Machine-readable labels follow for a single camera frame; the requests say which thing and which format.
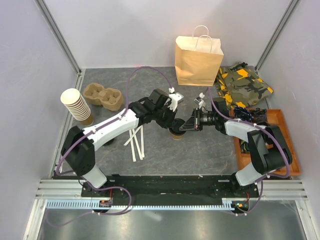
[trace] camouflage pattern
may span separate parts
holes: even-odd
[[[255,105],[274,92],[244,62],[220,67],[214,85],[228,109]]]

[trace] floor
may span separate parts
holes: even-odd
[[[52,224],[85,210],[47,209]],[[132,210],[119,216],[90,214],[60,228],[45,221],[39,240],[306,240],[295,202],[261,201],[247,216],[221,211]]]
[[[125,95],[128,77],[134,68],[101,68],[87,69],[81,92],[90,83],[98,83],[105,88],[118,89]],[[172,82],[176,92],[184,96],[178,106],[177,118],[189,119],[195,97],[203,92],[204,86],[179,86],[174,67],[158,68]],[[147,97],[156,89],[168,92],[167,81],[152,69],[141,69],[131,79],[129,85],[129,102]],[[212,88],[214,97],[217,91]],[[209,94],[204,98],[209,104]],[[94,124],[102,122],[116,114],[102,106],[89,105],[94,117]],[[258,107],[267,108],[265,101]],[[83,128],[78,121],[73,121],[73,126]],[[99,168],[106,174],[120,175],[220,175],[232,174],[238,170],[234,141],[231,136],[226,136],[207,126],[201,132],[187,132],[181,140],[174,140],[169,130],[163,129],[155,122],[144,126],[144,153],[145,158],[133,162],[130,144],[123,146],[129,138],[129,133],[119,135],[114,143],[102,146],[96,151],[95,160]]]

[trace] stack of paper cups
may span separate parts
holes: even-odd
[[[83,125],[89,126],[94,122],[88,104],[77,89],[69,88],[65,90],[61,94],[60,100],[72,116]]]

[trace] white stick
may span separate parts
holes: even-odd
[[[125,142],[125,144],[123,144],[123,146],[127,146],[129,144],[129,142],[132,140],[132,138],[137,134],[137,132],[140,130],[140,128],[142,127],[142,125],[140,127],[138,127],[135,131],[133,130],[133,134],[130,135],[130,138]]]
[[[129,130],[129,134],[130,134],[130,139],[132,139],[132,137],[131,137],[132,136],[132,130]],[[136,162],[137,160],[136,160],[134,142],[131,140],[130,143],[131,143],[132,159],[133,159],[134,162]]]
[[[144,126],[141,125],[141,154],[142,157],[145,157],[145,144],[144,144]]]
[[[141,155],[141,151],[140,151],[137,135],[134,135],[134,141],[135,141],[135,144],[136,144],[136,148],[138,149],[139,158],[140,158],[140,160],[142,160],[143,158],[142,158],[142,155]]]

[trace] gray tabletop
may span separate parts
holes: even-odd
[[[189,119],[195,97],[203,92],[204,86],[180,86],[176,78],[174,67],[160,67],[172,82],[176,92],[184,96],[184,100],[178,106],[176,118]],[[126,83],[134,68],[101,68],[87,69],[81,88],[81,93],[90,83],[98,83],[105,88],[118,89],[123,95],[126,94]],[[169,85],[166,79],[152,69],[141,69],[131,79],[129,85],[129,102],[137,101],[142,97],[148,97],[156,89],[168,92]],[[218,93],[212,87],[213,96]],[[209,94],[204,98],[210,103]],[[263,101],[259,105],[266,108]],[[113,112],[89,104],[94,123],[97,124],[112,116]],[[84,126],[78,121],[73,121],[73,126]],[[175,140],[169,130],[161,128],[155,122],[146,124],[144,130],[144,154],[145,158],[139,160],[138,152],[135,151],[136,162],[133,162],[130,144],[124,146],[129,138],[129,132],[119,135],[113,144],[102,146],[95,152],[97,165],[106,175],[220,175],[232,174],[238,170],[234,141],[231,136],[226,136],[216,131],[213,126],[204,127],[201,132],[187,132],[182,139]]]

